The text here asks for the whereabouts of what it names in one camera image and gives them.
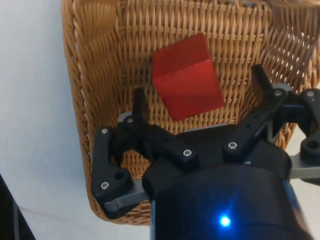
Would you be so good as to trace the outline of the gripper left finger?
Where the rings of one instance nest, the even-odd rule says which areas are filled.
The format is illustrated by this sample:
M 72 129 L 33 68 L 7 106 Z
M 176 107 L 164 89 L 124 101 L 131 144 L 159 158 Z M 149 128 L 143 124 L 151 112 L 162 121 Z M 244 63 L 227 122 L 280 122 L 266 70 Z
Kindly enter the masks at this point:
M 103 127 L 94 136 L 91 192 L 109 219 L 123 217 L 143 201 L 152 202 L 166 185 L 200 162 L 194 147 L 149 124 L 143 88 L 134 89 L 132 110 L 121 117 L 116 127 Z M 121 166 L 129 150 L 151 163 L 141 180 Z

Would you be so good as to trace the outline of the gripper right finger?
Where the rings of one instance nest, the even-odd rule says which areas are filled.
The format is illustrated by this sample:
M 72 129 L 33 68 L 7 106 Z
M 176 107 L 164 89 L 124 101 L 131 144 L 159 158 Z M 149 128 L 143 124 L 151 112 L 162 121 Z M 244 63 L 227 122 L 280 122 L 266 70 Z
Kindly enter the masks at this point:
M 307 172 L 298 174 L 298 178 L 314 184 L 320 183 L 320 90 L 308 88 L 301 93 L 293 93 L 284 87 L 274 88 L 260 64 L 251 67 L 252 83 L 261 91 L 261 103 L 238 125 L 228 142 L 237 146 L 224 147 L 227 156 L 240 160 L 262 138 L 262 132 L 272 140 L 284 124 L 295 123 L 305 134 L 300 144 L 299 158 L 307 164 Z

